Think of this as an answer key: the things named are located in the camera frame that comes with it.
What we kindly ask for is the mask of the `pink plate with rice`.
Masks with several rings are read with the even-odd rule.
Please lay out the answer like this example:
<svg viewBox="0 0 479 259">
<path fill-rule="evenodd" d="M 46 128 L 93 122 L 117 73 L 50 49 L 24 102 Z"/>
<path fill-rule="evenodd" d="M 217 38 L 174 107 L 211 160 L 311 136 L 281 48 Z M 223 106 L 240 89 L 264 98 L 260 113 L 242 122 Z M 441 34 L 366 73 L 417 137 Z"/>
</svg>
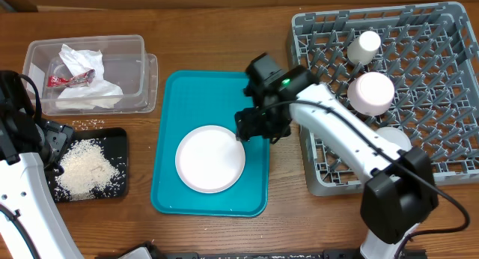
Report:
<svg viewBox="0 0 479 259">
<path fill-rule="evenodd" d="M 190 189 L 204 194 L 218 193 L 229 189 L 241 177 L 245 150 L 229 129 L 206 125 L 181 140 L 175 167 Z"/>
</svg>

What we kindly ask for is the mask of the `white cup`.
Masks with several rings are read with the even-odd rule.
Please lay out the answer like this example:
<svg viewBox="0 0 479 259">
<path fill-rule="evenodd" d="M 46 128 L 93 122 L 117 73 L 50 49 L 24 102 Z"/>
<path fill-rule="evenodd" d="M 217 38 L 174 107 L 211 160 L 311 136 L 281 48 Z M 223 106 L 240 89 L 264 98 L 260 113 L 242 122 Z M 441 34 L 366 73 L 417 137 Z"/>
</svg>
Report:
<svg viewBox="0 0 479 259">
<path fill-rule="evenodd" d="M 366 31 L 347 47 L 348 60 L 352 64 L 369 64 L 381 45 L 381 37 L 375 31 Z"/>
</svg>

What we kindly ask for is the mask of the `grey bowl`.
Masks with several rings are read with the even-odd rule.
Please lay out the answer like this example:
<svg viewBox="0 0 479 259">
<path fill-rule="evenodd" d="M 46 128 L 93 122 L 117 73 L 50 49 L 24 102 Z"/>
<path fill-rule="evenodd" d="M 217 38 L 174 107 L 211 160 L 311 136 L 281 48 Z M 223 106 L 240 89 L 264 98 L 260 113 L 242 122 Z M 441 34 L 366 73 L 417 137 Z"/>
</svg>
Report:
<svg viewBox="0 0 479 259">
<path fill-rule="evenodd" d="M 412 149 L 409 137 L 398 128 L 382 127 L 379 128 L 376 133 L 387 141 L 399 146 L 402 150 L 409 151 Z"/>
</svg>

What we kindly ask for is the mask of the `red snack wrapper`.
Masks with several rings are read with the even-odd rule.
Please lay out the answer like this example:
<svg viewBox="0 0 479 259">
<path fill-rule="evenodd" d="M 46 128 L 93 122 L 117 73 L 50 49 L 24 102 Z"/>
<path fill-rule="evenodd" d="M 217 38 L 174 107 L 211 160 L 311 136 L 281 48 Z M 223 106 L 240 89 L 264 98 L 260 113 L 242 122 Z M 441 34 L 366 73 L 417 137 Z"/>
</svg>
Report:
<svg viewBox="0 0 479 259">
<path fill-rule="evenodd" d="M 76 88 L 76 87 L 85 87 L 90 85 L 93 82 L 94 77 L 96 76 L 95 70 L 89 70 L 85 73 L 79 74 L 78 76 L 73 76 L 70 78 L 50 76 L 46 86 L 48 88 Z"/>
</svg>

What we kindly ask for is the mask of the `white napkin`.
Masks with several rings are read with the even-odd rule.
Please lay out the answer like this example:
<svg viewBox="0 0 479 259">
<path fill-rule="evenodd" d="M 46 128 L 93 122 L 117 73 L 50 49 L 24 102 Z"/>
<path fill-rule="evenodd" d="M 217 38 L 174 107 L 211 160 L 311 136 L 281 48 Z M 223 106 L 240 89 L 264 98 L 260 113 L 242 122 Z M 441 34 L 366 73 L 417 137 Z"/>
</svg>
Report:
<svg viewBox="0 0 479 259">
<path fill-rule="evenodd" d="M 63 44 L 59 56 L 72 76 L 82 80 L 59 94 L 55 102 L 59 109 L 112 109 L 120 101 L 118 96 L 123 95 L 122 89 L 104 79 L 105 68 L 100 50 L 75 50 Z"/>
</svg>

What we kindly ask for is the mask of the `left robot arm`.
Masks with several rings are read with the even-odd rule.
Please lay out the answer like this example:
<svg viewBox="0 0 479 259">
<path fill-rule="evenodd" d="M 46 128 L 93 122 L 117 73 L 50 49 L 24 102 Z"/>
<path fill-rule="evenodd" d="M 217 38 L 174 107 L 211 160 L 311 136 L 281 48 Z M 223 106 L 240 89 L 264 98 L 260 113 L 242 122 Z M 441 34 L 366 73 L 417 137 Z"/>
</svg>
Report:
<svg viewBox="0 0 479 259">
<path fill-rule="evenodd" d="M 74 130 L 42 117 L 33 85 L 1 72 L 1 237 L 13 258 L 80 258 L 52 198 Z"/>
</svg>

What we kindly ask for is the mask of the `pile of white rice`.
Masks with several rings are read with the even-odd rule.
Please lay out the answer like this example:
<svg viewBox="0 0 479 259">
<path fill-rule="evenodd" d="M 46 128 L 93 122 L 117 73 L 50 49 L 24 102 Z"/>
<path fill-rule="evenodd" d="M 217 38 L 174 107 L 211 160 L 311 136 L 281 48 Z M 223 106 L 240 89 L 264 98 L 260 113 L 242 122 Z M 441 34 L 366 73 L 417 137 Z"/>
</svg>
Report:
<svg viewBox="0 0 479 259">
<path fill-rule="evenodd" d="M 108 158 L 99 139 L 76 140 L 64 154 L 64 173 L 55 178 L 53 198 L 57 201 L 84 201 L 113 198 L 126 188 L 125 162 L 120 156 Z"/>
</svg>

